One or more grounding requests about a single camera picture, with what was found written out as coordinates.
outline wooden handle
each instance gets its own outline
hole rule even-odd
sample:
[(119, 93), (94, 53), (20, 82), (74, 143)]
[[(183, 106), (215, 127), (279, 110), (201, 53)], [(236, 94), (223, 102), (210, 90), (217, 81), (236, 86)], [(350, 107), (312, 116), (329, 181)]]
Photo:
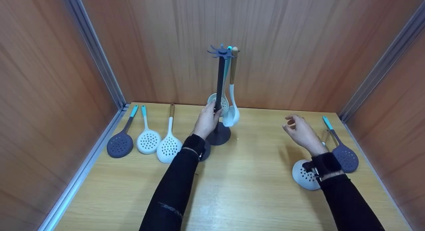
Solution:
[(232, 58), (232, 63), (230, 64), (230, 84), (235, 83), (235, 74), (236, 74), (236, 63), (238, 62), (238, 47), (232, 48), (232, 55), (235, 56)]
[(170, 117), (174, 117), (174, 104), (170, 105)]

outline black utensil stand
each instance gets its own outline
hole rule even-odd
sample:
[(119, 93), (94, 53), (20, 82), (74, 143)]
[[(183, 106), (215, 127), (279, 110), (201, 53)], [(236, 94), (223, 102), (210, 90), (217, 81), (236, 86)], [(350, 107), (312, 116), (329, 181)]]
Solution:
[[(221, 48), (216, 49), (211, 45), (211, 48), (214, 51), (208, 51), (209, 53), (214, 54), (214, 57), (219, 58), (218, 62), (218, 79), (217, 79), (217, 99), (215, 100), (215, 108), (214, 111), (217, 112), (221, 109), (221, 94), (223, 92), (223, 79), (224, 79), (224, 63), (226, 59), (229, 59), (232, 56), (232, 51), (223, 48), (223, 45), (221, 45)], [(207, 141), (211, 145), (223, 145), (230, 139), (230, 128), (225, 127), (222, 122), (218, 122), (214, 131), (209, 134), (207, 137)]]

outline table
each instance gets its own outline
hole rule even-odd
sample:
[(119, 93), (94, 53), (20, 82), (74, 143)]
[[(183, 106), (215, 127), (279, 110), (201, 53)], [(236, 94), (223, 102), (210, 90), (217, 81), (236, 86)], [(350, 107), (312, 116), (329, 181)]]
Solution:
[[(135, 104), (142, 105), (130, 105), (114, 134), (123, 129)], [(149, 128), (164, 138), (170, 105), (144, 105)], [(173, 134), (182, 142), (201, 109), (176, 105)], [(322, 140), (326, 138), (322, 116), (328, 116), (342, 142), (359, 157), (360, 165), (349, 178), (387, 231), (408, 230), (335, 113), (247, 108), (240, 109), (230, 140), (213, 146), (211, 156), (199, 163), (182, 230), (336, 230), (323, 192), (305, 190), (292, 178), (293, 164), (309, 155), (281, 127), (290, 113), (303, 116)], [(128, 133), (135, 141), (143, 129), (139, 110)], [(331, 137), (325, 142), (331, 150), (335, 147)], [(138, 230), (167, 167), (156, 154), (141, 154), (136, 147), (120, 159), (109, 157), (105, 148), (56, 230)]]

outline black wrist band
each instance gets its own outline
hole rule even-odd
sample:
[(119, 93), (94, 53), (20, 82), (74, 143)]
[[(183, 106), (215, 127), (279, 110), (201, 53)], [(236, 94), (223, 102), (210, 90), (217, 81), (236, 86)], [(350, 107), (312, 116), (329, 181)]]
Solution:
[(182, 148), (190, 148), (196, 152), (199, 156), (199, 160), (205, 153), (205, 140), (196, 134), (188, 136), (183, 143)]
[(332, 152), (326, 152), (311, 158), (310, 162), (302, 165), (307, 172), (316, 169), (317, 175), (323, 178), (324, 175), (337, 172), (341, 170), (341, 165), (335, 158)]

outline teal handle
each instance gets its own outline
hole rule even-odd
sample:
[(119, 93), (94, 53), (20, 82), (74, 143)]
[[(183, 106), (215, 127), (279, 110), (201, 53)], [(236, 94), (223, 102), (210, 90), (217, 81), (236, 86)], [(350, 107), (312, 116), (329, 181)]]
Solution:
[(329, 121), (327, 116), (323, 116), (323, 121), (325, 122), (326, 126), (328, 127), (329, 130), (333, 130), (334, 128), (331, 125), (331, 122)]
[(133, 110), (132, 110), (131, 114), (130, 114), (130, 117), (134, 117), (135, 113), (137, 112), (137, 109), (138, 109), (138, 105), (135, 105), (133, 107)]
[(226, 78), (227, 78), (227, 73), (229, 72), (230, 60), (231, 60), (231, 58), (228, 57), (226, 59), (226, 61), (224, 62), (223, 86), (226, 86)]
[(141, 113), (143, 114), (143, 117), (146, 116), (146, 107), (144, 105), (141, 106)]

